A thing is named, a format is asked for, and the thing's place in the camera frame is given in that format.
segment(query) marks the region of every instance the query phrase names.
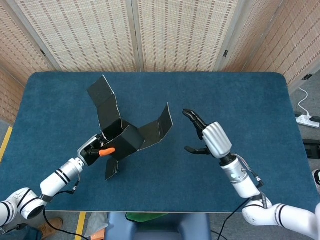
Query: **blue tablecloth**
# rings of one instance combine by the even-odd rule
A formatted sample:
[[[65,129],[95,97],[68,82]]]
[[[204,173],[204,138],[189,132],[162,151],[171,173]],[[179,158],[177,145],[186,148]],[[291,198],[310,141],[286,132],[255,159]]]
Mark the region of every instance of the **blue tablecloth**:
[[[159,144],[119,164],[105,181],[106,159],[81,174],[74,195],[57,196],[48,210],[232,212],[243,201],[202,148],[183,108],[207,123],[218,121],[240,154],[259,173],[272,203],[314,211],[319,201],[284,77],[277,73],[38,72],[26,86],[0,165],[0,199],[40,183],[70,158],[99,122],[87,88],[104,74],[123,118],[137,127],[157,119],[169,103],[174,126]],[[71,189],[72,183],[64,188]]]

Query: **electrical outlet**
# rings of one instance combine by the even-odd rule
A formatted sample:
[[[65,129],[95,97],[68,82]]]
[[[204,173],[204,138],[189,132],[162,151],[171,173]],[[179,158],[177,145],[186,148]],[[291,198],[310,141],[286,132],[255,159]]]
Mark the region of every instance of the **electrical outlet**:
[[[296,117],[296,122],[298,124],[304,125],[304,126],[308,126],[308,127],[312,127],[312,128],[319,128],[320,127],[320,123],[319,122],[315,122],[315,121],[310,121],[311,116],[307,116],[307,115],[301,115],[299,117]]]

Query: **white cable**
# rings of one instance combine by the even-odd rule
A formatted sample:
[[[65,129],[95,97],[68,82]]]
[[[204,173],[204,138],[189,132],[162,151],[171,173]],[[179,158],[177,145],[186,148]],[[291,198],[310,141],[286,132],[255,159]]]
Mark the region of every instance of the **white cable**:
[[[303,90],[301,87],[299,87],[299,89],[300,89],[301,91],[305,92],[306,96],[305,96],[304,99],[302,99],[302,100],[298,103],[298,106],[299,106],[300,108],[302,108],[303,110],[305,110],[305,111],[306,111],[306,115],[307,115],[308,117],[310,117],[310,114],[309,114],[308,110],[306,110],[304,107],[302,107],[302,106],[300,105],[304,100],[306,100],[306,99],[308,98],[308,92],[307,92],[306,90]]]

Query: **floor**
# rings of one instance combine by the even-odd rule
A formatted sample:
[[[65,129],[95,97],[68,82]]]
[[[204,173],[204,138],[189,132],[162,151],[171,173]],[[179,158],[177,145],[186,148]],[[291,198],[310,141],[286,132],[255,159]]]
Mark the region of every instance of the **floor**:
[[[309,97],[301,105],[304,106],[310,113],[311,116],[320,116],[320,72],[314,75],[312,78],[307,80],[302,86],[309,93]],[[292,106],[295,111],[303,112],[302,109],[298,107],[298,102],[305,97],[305,93],[300,90],[295,91],[291,96]],[[7,132],[8,125],[0,120],[0,143],[2,143],[5,134]],[[320,128],[310,128],[306,126],[299,126],[301,135],[304,139],[320,139]],[[309,164],[311,170],[320,169],[320,160],[309,159]],[[88,224],[88,219],[91,213],[87,212],[84,221],[83,234],[86,231],[86,226]],[[76,232],[79,220],[78,212],[48,212],[48,218],[61,217],[64,220],[63,229],[70,232]],[[228,213],[215,213],[210,215],[211,229],[216,232],[220,232],[222,224]],[[17,217],[13,224],[28,222],[31,226],[37,227],[44,222],[43,215],[25,221],[22,217]],[[227,222],[223,235],[229,240],[265,240],[270,239],[292,239],[292,240],[308,240],[310,238],[303,236],[301,234],[292,232],[290,230],[277,227],[277,226],[262,226],[255,227],[244,220],[240,213],[236,213]],[[212,233],[212,239],[217,239],[217,235]],[[65,233],[59,232],[56,235],[47,238],[48,240],[73,240],[75,239],[72,235],[67,235]]]

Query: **black cable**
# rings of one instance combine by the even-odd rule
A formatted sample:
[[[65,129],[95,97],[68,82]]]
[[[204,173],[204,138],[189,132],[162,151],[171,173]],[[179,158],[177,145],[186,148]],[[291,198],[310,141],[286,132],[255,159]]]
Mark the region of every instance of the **black cable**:
[[[211,230],[211,232],[212,232],[212,233],[214,233],[214,234],[219,235],[219,233],[218,233],[218,232],[216,232],[216,231],[212,231],[212,230]]]
[[[85,240],[89,240],[88,238],[86,238],[86,237],[84,237],[84,236],[82,236],[82,235],[80,235],[80,234],[73,233],[73,232],[69,232],[69,231],[65,231],[65,230],[62,230],[62,229],[59,229],[59,228],[56,228],[56,227],[52,226],[51,223],[50,223],[50,222],[48,221],[48,219],[47,219],[47,216],[46,216],[46,208],[43,209],[43,217],[44,217],[44,220],[46,221],[46,223],[47,223],[51,228],[53,228],[54,230],[57,230],[57,231],[59,231],[59,232],[63,232],[63,233],[65,233],[65,234],[70,234],[70,235],[78,236],[78,237],[83,238],[83,239],[85,239]]]
[[[221,228],[221,231],[220,231],[220,233],[219,233],[219,237],[218,237],[217,240],[219,240],[220,237],[222,237],[222,232],[223,232],[223,230],[224,230],[224,228],[225,228],[225,224],[226,224],[226,222],[228,221],[228,219],[231,218],[233,214],[235,214],[243,205],[245,205],[245,204],[246,204],[247,202],[249,202],[249,201],[250,201],[250,198],[248,198],[247,200],[245,200],[240,206],[238,206],[238,207],[236,208],[236,210],[233,211],[233,213],[231,213],[231,214],[224,220],[223,225],[222,225],[222,228]]]

